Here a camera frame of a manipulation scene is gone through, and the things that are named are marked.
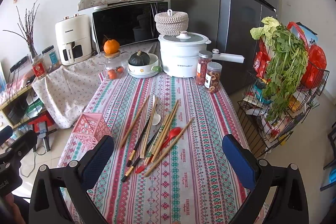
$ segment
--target green pumpkin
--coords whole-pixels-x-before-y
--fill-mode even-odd
[[[146,66],[149,65],[151,62],[151,58],[149,55],[142,51],[137,51],[136,53],[132,54],[128,63],[132,66]]]

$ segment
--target jar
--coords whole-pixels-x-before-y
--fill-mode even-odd
[[[127,74],[128,52],[105,53],[104,77],[108,80],[120,79]]]
[[[198,52],[196,84],[204,85],[207,65],[209,62],[211,62],[211,59],[212,59],[212,52],[209,52],[209,51],[199,51]]]
[[[34,73],[38,80],[42,79],[43,77],[47,75],[47,70],[46,70],[43,57],[41,56],[41,54],[35,56],[31,60],[31,66],[33,67]]]
[[[46,65],[48,72],[52,72],[61,66],[60,60],[58,58],[58,54],[54,48],[54,45],[51,45],[50,47],[45,48],[42,51],[42,54],[43,54],[44,63]]]
[[[216,62],[209,62],[205,74],[204,86],[210,93],[215,93],[219,89],[219,79],[221,77],[222,65]]]

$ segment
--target person's hand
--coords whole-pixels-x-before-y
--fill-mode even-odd
[[[13,210],[13,218],[16,224],[26,224],[21,216],[19,207],[14,203],[14,197],[12,193],[5,196],[5,201],[9,206],[11,206]]]

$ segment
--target red label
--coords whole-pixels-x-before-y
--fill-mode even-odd
[[[36,77],[39,77],[45,74],[45,70],[44,70],[42,62],[38,62],[36,65],[34,65],[33,70],[34,70]]]

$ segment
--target pink basket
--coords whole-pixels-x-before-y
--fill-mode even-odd
[[[104,135],[111,135],[102,113],[87,113],[80,115],[72,130],[83,145],[93,149]]]

